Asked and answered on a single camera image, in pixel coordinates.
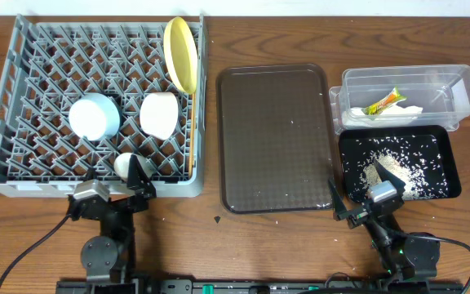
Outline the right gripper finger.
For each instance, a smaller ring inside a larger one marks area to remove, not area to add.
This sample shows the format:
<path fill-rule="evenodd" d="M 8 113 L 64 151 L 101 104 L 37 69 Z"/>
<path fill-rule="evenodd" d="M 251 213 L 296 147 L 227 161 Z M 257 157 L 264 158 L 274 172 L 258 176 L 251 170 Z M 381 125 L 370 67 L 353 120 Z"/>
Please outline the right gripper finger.
<path fill-rule="evenodd" d="M 329 191 L 332 199 L 333 207 L 333 218 L 336 221 L 341 221 L 347 217 L 347 208 L 344 205 L 342 198 L 339 195 L 338 190 L 336 189 L 335 182 L 333 179 L 328 180 Z"/>
<path fill-rule="evenodd" d="M 389 181 L 397 192 L 404 192 L 406 183 L 388 171 L 377 159 L 374 160 L 375 170 L 381 181 Z"/>

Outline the small white cup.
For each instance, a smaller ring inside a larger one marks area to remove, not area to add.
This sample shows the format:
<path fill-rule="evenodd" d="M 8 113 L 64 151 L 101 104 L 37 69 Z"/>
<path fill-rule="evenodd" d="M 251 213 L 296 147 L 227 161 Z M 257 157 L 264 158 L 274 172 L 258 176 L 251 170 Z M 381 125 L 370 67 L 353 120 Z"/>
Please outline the small white cup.
<path fill-rule="evenodd" d="M 127 182 L 130 159 L 132 155 L 133 153 L 120 154 L 115 159 L 114 164 L 113 164 L 114 171 L 125 182 Z M 140 165 L 142 169 L 144 170 L 144 173 L 146 174 L 146 176 L 151 177 L 155 171 L 152 169 L 152 166 L 149 163 L 148 159 L 138 154 L 136 155 L 136 157 L 139 160 Z"/>

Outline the white napkin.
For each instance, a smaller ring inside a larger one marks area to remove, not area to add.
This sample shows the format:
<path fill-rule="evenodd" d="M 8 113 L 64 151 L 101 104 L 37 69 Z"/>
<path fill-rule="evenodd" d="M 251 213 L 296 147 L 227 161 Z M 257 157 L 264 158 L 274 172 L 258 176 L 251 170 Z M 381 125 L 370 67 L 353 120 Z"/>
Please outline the white napkin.
<path fill-rule="evenodd" d="M 409 125 L 423 109 L 418 106 L 391 106 L 379 115 L 366 115 L 361 108 L 351 108 L 342 114 L 342 123 L 347 129 L 369 127 L 399 127 Z"/>

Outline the green orange snack wrapper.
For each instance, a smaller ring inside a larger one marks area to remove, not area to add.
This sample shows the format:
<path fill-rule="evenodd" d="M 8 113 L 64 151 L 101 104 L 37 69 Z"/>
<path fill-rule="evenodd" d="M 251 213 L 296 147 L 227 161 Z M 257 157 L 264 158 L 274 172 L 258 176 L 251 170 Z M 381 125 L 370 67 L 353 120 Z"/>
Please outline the green orange snack wrapper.
<path fill-rule="evenodd" d="M 383 99 L 362 108 L 361 111 L 364 115 L 380 115 L 384 110 L 406 99 L 407 97 L 403 96 L 397 87 L 394 87 Z"/>

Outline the white pink bowl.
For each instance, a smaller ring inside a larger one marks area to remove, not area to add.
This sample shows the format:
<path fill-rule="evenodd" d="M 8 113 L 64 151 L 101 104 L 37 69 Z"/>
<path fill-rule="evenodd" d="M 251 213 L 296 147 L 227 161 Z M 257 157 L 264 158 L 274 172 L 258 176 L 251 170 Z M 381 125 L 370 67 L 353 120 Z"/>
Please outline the white pink bowl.
<path fill-rule="evenodd" d="M 167 140 L 173 134 L 179 117 L 179 105 L 171 92 L 148 94 L 140 107 L 140 127 L 148 135 Z"/>

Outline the light blue bowl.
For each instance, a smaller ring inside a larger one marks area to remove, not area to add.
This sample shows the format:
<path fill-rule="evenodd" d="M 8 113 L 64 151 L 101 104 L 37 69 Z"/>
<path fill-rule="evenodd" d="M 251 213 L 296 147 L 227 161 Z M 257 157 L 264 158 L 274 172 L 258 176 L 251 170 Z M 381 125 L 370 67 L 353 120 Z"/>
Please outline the light blue bowl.
<path fill-rule="evenodd" d="M 110 139 L 119 131 L 121 113 L 110 97 L 88 93 L 70 107 L 69 125 L 80 138 L 90 141 Z"/>

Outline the wooden chopstick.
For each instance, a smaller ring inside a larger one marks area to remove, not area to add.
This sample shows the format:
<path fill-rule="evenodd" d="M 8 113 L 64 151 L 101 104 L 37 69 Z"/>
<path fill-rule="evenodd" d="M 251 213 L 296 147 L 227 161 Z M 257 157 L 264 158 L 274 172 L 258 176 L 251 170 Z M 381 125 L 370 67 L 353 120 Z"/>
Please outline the wooden chopstick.
<path fill-rule="evenodd" d="M 191 95 L 191 129 L 190 129 L 190 148 L 189 148 L 189 157 L 188 157 L 188 178 L 191 180 L 193 177 L 193 164 L 194 164 L 194 135 L 195 135 L 195 94 Z"/>

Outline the yellow plate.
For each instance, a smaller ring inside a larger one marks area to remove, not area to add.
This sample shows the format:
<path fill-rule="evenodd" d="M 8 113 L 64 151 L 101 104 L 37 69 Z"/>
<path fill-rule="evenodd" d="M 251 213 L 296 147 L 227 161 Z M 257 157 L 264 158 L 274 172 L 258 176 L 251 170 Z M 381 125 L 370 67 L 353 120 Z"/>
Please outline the yellow plate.
<path fill-rule="evenodd" d="M 179 91 L 193 94 L 197 90 L 197 48 L 182 17 L 176 16 L 166 24 L 163 52 L 171 81 Z"/>

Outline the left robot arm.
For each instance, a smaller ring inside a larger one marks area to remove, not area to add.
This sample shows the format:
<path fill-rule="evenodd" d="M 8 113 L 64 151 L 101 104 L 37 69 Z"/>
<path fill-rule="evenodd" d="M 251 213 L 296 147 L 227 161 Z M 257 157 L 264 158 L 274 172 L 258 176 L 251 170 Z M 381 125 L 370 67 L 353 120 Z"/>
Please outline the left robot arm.
<path fill-rule="evenodd" d="M 99 221 L 100 234 L 81 250 L 86 271 L 83 282 L 59 281 L 57 293 L 152 293 L 157 284 L 135 271 L 135 226 L 133 215 L 149 209 L 156 189 L 140 160 L 132 154 L 127 166 L 126 187 L 131 196 L 112 200 L 109 189 L 97 179 L 78 184 L 69 196 L 68 215 L 72 221 Z"/>

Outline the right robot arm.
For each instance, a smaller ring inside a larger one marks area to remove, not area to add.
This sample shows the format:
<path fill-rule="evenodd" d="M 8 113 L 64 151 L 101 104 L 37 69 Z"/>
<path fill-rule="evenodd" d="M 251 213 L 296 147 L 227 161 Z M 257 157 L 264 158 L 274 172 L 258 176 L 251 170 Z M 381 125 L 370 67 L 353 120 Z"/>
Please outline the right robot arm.
<path fill-rule="evenodd" d="M 361 206 L 351 210 L 345 207 L 335 182 L 328 181 L 334 219 L 347 221 L 350 229 L 366 228 L 391 279 L 402 282 L 436 277 L 440 243 L 428 233 L 403 232 L 394 217 L 394 212 L 404 204 L 406 183 L 378 161 L 374 161 L 374 168 L 380 182 L 366 191 L 366 200 Z"/>

